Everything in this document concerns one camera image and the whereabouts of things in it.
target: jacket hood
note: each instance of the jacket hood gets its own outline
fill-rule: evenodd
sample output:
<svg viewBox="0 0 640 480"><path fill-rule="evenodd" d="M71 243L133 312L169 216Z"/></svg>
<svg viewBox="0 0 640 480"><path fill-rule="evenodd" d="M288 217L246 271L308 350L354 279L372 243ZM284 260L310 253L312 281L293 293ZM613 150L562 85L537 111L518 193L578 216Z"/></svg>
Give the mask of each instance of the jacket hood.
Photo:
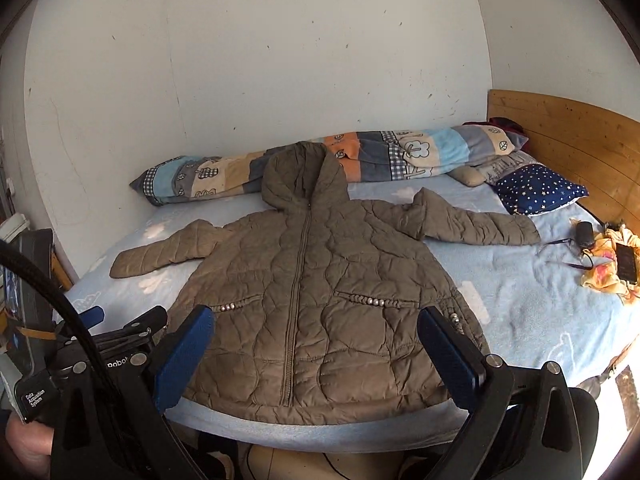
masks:
<svg viewBox="0 0 640 480"><path fill-rule="evenodd" d="M297 142L268 161L262 199L284 210L344 202L349 200L347 178L324 144Z"/></svg>

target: yellow floral cloth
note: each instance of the yellow floral cloth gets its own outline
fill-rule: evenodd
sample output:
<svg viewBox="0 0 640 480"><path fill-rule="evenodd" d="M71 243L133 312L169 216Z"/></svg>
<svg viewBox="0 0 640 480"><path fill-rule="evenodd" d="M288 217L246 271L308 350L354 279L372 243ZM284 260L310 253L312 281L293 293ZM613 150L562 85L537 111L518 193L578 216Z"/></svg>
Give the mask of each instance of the yellow floral cloth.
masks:
<svg viewBox="0 0 640 480"><path fill-rule="evenodd" d="M622 282L618 277L616 244L628 245L634 249L636 269L640 269L640 237L633 234L623 224L619 231L606 229L603 233L595 236L593 249L586 252L591 256L608 258L612 261L587 270L582 277L582 286L593 288L600 292L617 294L625 306L640 304L640 286Z"/></svg>

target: blue gripper pad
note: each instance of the blue gripper pad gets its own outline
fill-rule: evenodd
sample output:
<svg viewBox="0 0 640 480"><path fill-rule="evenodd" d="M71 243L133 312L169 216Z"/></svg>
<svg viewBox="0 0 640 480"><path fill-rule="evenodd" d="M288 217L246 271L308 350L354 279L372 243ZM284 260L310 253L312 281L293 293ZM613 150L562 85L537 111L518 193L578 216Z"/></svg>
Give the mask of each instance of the blue gripper pad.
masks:
<svg viewBox="0 0 640 480"><path fill-rule="evenodd" d="M154 373L154 404L160 413L178 404L213 334L210 308L197 306L168 339L168 354ZM164 339L156 349L162 351Z"/></svg>
<svg viewBox="0 0 640 480"><path fill-rule="evenodd" d="M98 306L92 306L80 314L80 320L87 330L104 321L104 310Z"/></svg>
<svg viewBox="0 0 640 480"><path fill-rule="evenodd" d="M466 361L461 352L461 348L457 347L453 341L464 344L465 342L458 338L464 338L450 327L450 334L447 333L438 324L436 317L444 323L448 323L435 307L427 307L418 314L418 338L424 346L431 362L436 367L442 382L449 390L453 402L462 410L472 413L478 403L478 390L480 386L480 378L475 373L472 366ZM482 354L473 348L479 357Z"/></svg>

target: wall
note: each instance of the wall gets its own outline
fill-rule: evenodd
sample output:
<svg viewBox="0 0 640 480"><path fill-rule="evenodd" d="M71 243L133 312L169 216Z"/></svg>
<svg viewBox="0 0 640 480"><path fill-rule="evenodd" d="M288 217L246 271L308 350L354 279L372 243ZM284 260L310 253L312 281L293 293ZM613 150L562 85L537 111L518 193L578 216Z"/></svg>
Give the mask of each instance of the wall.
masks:
<svg viewBox="0 0 640 480"><path fill-rule="evenodd" d="M171 156L474 120L491 87L477 0L38 0L24 112L78 274L152 208Z"/></svg>
<svg viewBox="0 0 640 480"><path fill-rule="evenodd" d="M26 8L0 50L0 136L4 172L15 187L14 207L26 215L33 228L46 229L52 224L33 170L24 121L24 61L35 7L36 1ZM58 240L56 247L65 269L76 279Z"/></svg>
<svg viewBox="0 0 640 480"><path fill-rule="evenodd" d="M494 88L608 108L640 120L640 65L598 0L478 0Z"/></svg>

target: bed frame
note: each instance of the bed frame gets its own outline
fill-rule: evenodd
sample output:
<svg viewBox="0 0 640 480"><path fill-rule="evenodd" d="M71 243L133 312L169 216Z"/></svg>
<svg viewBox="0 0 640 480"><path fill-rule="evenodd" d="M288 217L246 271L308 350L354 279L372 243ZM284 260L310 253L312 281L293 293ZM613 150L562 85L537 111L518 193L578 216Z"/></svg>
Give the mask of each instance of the bed frame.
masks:
<svg viewBox="0 0 640 480"><path fill-rule="evenodd" d="M640 123L571 99L508 90L489 92L487 115L516 121L532 156L586 186L580 204L598 220L622 220L640 234Z"/></svg>

